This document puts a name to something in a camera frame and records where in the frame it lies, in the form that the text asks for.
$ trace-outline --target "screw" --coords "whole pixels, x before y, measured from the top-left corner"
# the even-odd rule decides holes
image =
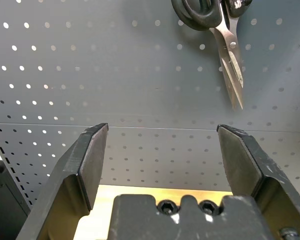
[[[199,203],[199,208],[205,214],[211,216],[219,215],[219,207],[213,201],[203,200],[202,202]]]
[[[236,45],[237,45],[236,42],[233,41],[230,43],[230,48],[234,49],[236,47]]]
[[[280,230],[280,235],[283,240],[293,240],[298,237],[299,234],[294,227],[285,227]]]
[[[171,200],[162,200],[157,206],[160,213],[165,215],[173,215],[178,212],[177,205]]]

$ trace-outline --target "scissors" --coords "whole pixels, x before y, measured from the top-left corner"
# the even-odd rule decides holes
[[[252,0],[199,0],[200,11],[194,10],[189,0],[181,0],[188,15],[180,8],[178,0],[171,0],[172,7],[183,23],[197,31],[213,33],[220,57],[225,85],[232,108],[244,108],[242,58],[237,38],[239,17],[248,9]]]

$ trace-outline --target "pegboard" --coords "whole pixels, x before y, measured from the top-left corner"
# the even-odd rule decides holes
[[[212,33],[183,24],[169,0],[0,0],[3,159],[34,201],[32,183],[106,122],[101,183],[229,190],[215,132],[228,124],[264,138],[300,192],[300,0],[253,1],[238,40],[244,110],[231,108]]]
[[[0,151],[31,204],[85,128],[0,123]],[[300,193],[300,133],[248,133]],[[101,184],[230,191],[218,134],[203,129],[110,127]]]

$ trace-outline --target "gray pegboard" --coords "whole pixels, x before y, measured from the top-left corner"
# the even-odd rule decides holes
[[[0,123],[3,156],[31,203],[85,128]],[[108,133],[101,184],[230,191],[215,130],[110,127]],[[300,193],[300,133],[249,133]]]

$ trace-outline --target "scissor pivot screw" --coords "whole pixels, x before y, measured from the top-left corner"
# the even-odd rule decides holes
[[[237,44],[233,41],[233,42],[230,43],[230,48],[234,49],[236,47],[236,45]]]

